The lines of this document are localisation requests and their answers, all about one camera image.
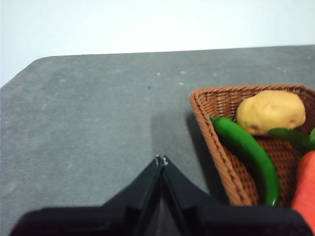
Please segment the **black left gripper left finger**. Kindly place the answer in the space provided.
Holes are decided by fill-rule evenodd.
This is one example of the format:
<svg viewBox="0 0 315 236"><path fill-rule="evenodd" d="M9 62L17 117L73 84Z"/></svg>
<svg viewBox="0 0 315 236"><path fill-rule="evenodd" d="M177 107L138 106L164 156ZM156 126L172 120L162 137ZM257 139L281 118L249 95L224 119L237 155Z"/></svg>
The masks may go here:
<svg viewBox="0 0 315 236"><path fill-rule="evenodd" d="M101 206L48 207L24 214L12 236L133 236L145 233L160 201L160 156Z"/></svg>

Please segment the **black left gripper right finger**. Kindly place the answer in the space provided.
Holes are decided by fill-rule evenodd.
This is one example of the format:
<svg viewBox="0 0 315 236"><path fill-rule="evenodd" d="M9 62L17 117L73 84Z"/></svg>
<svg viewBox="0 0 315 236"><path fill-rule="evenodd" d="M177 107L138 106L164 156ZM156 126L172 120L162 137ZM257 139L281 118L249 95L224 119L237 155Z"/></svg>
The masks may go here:
<svg viewBox="0 0 315 236"><path fill-rule="evenodd" d="M224 205L194 185L166 156L161 158L164 200L185 236L311 236L290 208Z"/></svg>

